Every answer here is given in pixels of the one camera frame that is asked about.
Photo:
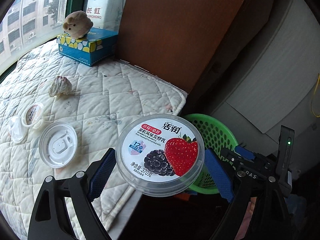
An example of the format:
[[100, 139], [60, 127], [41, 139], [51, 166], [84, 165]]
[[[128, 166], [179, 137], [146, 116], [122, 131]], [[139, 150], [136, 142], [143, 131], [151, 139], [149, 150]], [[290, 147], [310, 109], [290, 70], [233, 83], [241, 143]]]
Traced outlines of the person's hand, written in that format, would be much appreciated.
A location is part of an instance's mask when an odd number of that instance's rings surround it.
[[235, 240], [243, 239], [245, 237], [245, 234], [248, 230], [248, 227], [249, 227], [249, 224], [250, 224], [253, 212], [254, 212], [256, 199], [257, 199], [256, 197], [251, 198], [251, 200], [247, 206], [246, 213], [245, 213], [244, 218], [242, 220], [241, 226], [240, 226], [238, 233], [235, 237]]

